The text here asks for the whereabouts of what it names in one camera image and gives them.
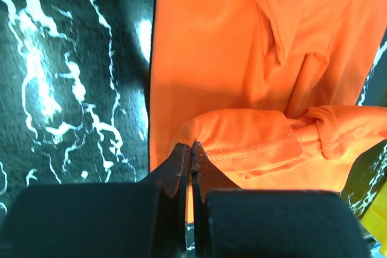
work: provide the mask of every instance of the orange shirt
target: orange shirt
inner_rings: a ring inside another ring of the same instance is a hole
[[[245,189],[343,189],[387,138],[387,108],[355,106],[386,0],[157,0],[151,170],[202,143]]]

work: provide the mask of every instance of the black marble surface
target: black marble surface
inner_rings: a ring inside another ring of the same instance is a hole
[[[154,0],[0,0],[0,207],[148,174]]]

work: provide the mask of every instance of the clothing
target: clothing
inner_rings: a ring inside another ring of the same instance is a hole
[[[157,0],[151,170],[202,143],[245,189],[343,189],[387,138],[387,108],[355,106],[385,0]]]

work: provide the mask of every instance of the orange garment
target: orange garment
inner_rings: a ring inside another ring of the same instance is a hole
[[[387,138],[354,105],[386,24],[386,0],[157,0],[151,170],[198,140],[245,189],[341,191]]]

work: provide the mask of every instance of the yellow object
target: yellow object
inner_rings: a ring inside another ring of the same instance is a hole
[[[387,182],[364,214],[362,225],[382,244],[379,252],[387,256]]]

